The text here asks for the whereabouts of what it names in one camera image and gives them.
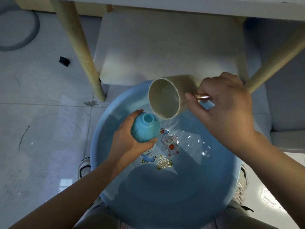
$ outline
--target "shoelace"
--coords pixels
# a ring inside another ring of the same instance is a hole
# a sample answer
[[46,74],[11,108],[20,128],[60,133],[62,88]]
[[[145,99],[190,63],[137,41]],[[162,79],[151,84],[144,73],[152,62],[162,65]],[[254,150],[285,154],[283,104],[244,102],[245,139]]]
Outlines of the shoelace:
[[240,183],[237,184],[238,189],[235,190],[234,198],[239,202],[240,205],[242,205],[244,200],[244,189]]

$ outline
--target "mug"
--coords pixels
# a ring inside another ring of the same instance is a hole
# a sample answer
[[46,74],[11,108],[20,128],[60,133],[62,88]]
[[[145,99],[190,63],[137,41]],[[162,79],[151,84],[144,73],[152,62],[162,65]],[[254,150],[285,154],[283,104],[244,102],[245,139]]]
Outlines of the mug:
[[154,80],[148,90],[150,106],[158,117],[172,119],[186,109],[185,93],[195,93],[200,82],[192,75],[176,75]]

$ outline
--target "cartoon bird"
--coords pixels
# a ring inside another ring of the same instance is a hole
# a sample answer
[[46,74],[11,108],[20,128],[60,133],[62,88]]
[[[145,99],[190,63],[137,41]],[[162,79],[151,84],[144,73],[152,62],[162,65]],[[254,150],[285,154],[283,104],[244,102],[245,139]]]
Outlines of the cartoon bird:
[[163,135],[166,135],[166,134],[168,134],[169,132],[170,132],[169,130],[166,130],[166,129],[164,129],[164,128],[161,128],[161,129],[160,129],[160,133],[163,134]]
[[151,154],[151,149],[150,150],[147,150],[145,151],[144,153],[141,154],[141,164],[142,163],[148,163],[148,162],[154,162],[156,158],[158,158],[157,156],[154,156]]
[[175,134],[172,134],[169,137],[162,137],[162,143],[166,148],[165,151],[169,152],[168,156],[178,154],[178,137]]

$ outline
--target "gray ring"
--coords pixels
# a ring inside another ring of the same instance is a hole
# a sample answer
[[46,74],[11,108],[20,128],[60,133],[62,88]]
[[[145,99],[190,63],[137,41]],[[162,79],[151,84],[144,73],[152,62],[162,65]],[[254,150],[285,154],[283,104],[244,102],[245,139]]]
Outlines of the gray ring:
[[[16,8],[6,9],[4,11],[1,11],[0,15],[4,14],[6,12],[9,12],[9,11],[13,11],[13,10],[21,10],[21,9],[16,9]],[[34,40],[34,38],[36,38],[36,36],[37,36],[37,34],[39,32],[39,29],[40,29],[40,21],[39,21],[39,18],[37,16],[37,14],[34,11],[30,11],[30,10],[22,10],[22,11],[26,11],[26,12],[30,13],[31,15],[33,15],[33,17],[34,17],[34,28],[32,29],[31,33],[24,40],[22,40],[21,42],[18,42],[17,44],[12,45],[12,46],[1,46],[0,45],[0,51],[14,51],[14,50],[18,50],[18,49],[20,49],[22,47],[25,47],[30,42],[32,42]]]

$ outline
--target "pink cartoon bear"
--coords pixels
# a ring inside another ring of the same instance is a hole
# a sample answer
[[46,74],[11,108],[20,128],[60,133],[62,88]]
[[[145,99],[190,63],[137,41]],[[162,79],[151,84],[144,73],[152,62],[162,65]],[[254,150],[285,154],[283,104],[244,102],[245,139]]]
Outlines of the pink cartoon bear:
[[168,156],[172,156],[175,154],[178,154],[178,137],[175,134],[172,134],[171,136],[168,137],[162,137],[162,143],[164,147],[166,148],[165,150],[169,152]]

